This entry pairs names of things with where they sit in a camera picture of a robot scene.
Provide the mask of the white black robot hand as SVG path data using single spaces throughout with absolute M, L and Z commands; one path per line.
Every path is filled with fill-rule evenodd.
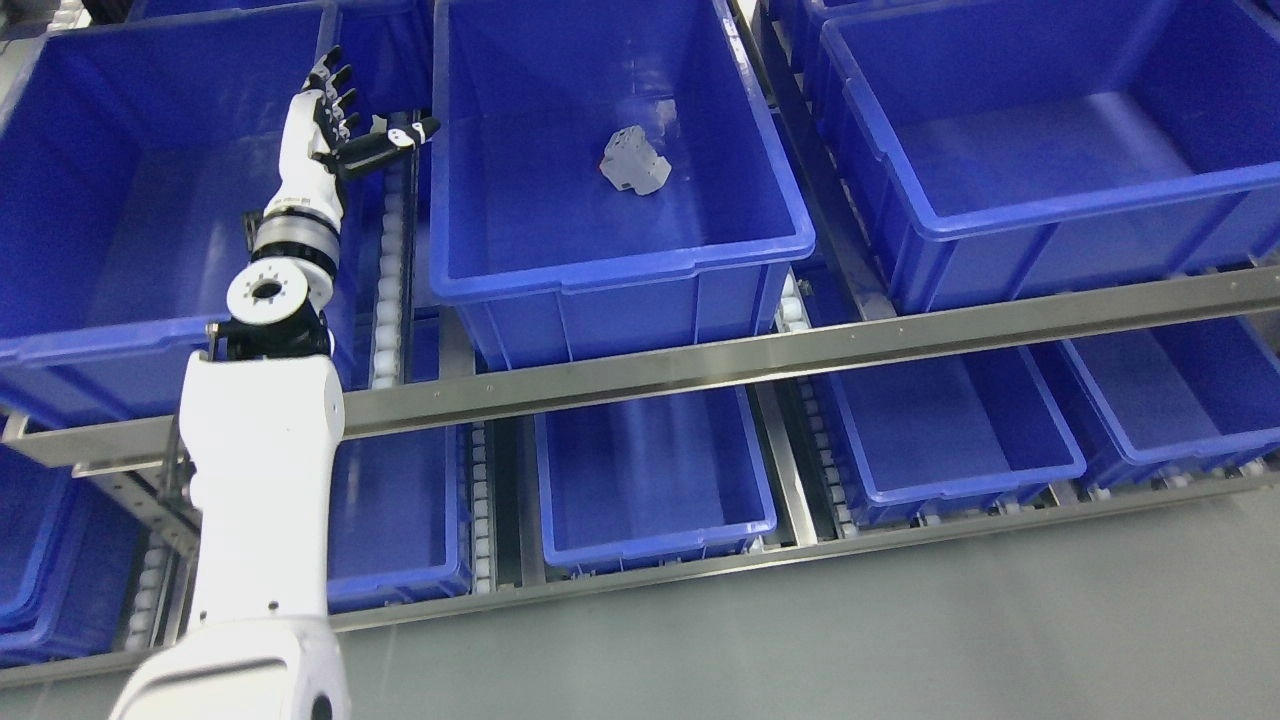
M 330 47 L 291 99 L 278 154 L 280 186 L 262 210 L 265 222 L 305 217 L 338 231 L 346 183 L 425 147 L 442 127 L 435 117 L 422 117 L 389 120 L 385 129 L 357 136 L 353 70 L 342 58 L 342 46 Z

